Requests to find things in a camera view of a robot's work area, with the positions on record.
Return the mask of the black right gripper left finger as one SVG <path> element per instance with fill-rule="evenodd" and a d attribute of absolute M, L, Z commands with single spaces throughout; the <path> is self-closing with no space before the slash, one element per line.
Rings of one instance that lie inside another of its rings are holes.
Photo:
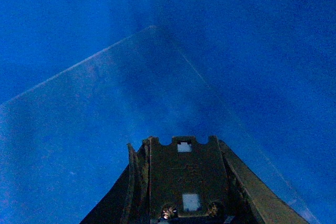
<path fill-rule="evenodd" d="M 81 223 L 150 223 L 150 140 L 138 151 L 128 143 L 129 163 L 108 193 Z"/>

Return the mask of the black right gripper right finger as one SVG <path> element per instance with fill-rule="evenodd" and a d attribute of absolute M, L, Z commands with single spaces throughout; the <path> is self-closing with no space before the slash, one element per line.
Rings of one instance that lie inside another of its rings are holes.
<path fill-rule="evenodd" d="M 220 150 L 228 178 L 232 223 L 307 223 L 280 199 L 222 140 Z"/>

